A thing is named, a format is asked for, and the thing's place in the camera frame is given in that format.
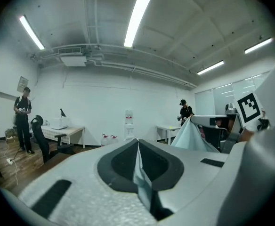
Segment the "power strip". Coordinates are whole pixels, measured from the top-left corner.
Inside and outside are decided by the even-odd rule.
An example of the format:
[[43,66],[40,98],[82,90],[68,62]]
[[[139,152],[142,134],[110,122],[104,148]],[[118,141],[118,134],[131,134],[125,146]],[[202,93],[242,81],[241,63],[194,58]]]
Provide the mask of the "power strip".
[[7,159],[7,162],[8,162],[10,165],[12,165],[12,164],[13,164],[12,158],[8,158],[8,159]]

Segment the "ceiling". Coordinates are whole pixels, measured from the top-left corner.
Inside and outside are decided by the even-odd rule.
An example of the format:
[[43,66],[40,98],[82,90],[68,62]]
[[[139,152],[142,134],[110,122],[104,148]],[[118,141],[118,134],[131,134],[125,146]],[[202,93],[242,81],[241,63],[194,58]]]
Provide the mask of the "ceiling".
[[[273,19],[255,0],[151,0],[133,48],[125,48],[136,0],[14,0],[4,13],[8,29],[41,66],[62,64],[58,48],[81,47],[108,64],[143,67],[198,85],[195,72],[235,57],[275,36]],[[45,46],[37,46],[18,18],[26,15]]]

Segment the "black cap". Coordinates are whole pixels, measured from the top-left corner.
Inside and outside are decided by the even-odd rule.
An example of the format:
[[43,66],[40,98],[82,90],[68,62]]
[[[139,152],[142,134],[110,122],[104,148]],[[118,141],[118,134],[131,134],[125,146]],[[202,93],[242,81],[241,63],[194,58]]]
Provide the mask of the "black cap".
[[182,99],[182,100],[180,101],[180,104],[179,104],[179,105],[184,105],[184,104],[186,104],[186,101],[185,101],[184,99]]
[[24,91],[25,91],[25,90],[31,92],[31,90],[29,89],[29,87],[25,87],[25,88],[24,88]]

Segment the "black pants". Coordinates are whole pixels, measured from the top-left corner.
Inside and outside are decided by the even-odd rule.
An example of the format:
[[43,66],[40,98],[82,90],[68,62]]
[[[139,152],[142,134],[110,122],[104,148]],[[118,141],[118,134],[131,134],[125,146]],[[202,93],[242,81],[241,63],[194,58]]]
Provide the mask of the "black pants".
[[19,146],[24,147],[26,150],[31,150],[31,142],[30,142],[30,129],[29,129],[29,121],[22,115],[23,118],[16,118],[16,126],[17,126],[17,135],[19,140]]

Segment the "light blue cloth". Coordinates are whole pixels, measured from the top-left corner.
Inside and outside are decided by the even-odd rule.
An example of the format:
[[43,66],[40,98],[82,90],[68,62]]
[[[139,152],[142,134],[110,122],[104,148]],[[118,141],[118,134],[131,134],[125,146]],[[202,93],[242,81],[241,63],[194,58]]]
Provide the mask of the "light blue cloth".
[[191,122],[190,118],[183,124],[171,145],[190,151],[219,153],[214,146],[202,138],[198,127]]

